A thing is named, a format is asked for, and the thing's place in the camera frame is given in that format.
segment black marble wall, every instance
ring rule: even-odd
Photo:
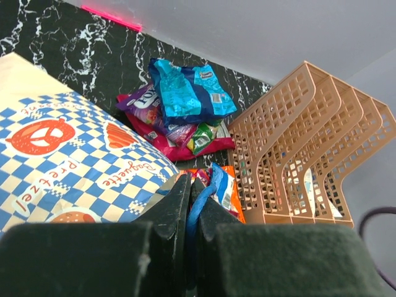
[[[150,80],[147,65],[151,57],[169,59],[180,66],[211,64],[238,106],[232,117],[270,88],[148,35],[54,0],[0,0],[0,56],[12,51],[128,126],[131,125],[126,117],[115,107],[116,95],[131,93]],[[227,164],[226,153],[177,165],[205,167],[212,161]]]

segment purple candy bag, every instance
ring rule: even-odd
[[[196,131],[196,125],[169,125],[165,127],[162,120],[161,100],[153,84],[148,84],[133,93],[116,106],[126,113],[131,113],[142,122],[152,126],[178,146],[184,146]]]

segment plastic desk organizer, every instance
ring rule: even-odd
[[[228,128],[236,145],[228,159],[247,223],[353,227],[342,181],[396,136],[387,105],[308,62]]]

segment blue candy bag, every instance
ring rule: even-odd
[[[212,178],[210,183],[217,188],[213,199],[225,209],[231,209],[231,196],[233,194],[234,178],[223,170],[216,163],[212,163]]]
[[[178,67],[168,60],[151,59],[148,71],[162,102],[166,126],[210,122],[237,110],[210,65]]]

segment blue rope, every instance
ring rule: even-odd
[[[190,265],[190,269],[187,270],[187,288],[192,289],[196,285],[196,271],[197,271],[197,251],[196,251],[196,233],[198,219],[201,211],[209,198],[209,196],[216,193],[216,185],[211,184],[205,188],[197,197],[197,200],[192,205],[190,214],[187,217],[186,222],[186,254],[187,261]]]

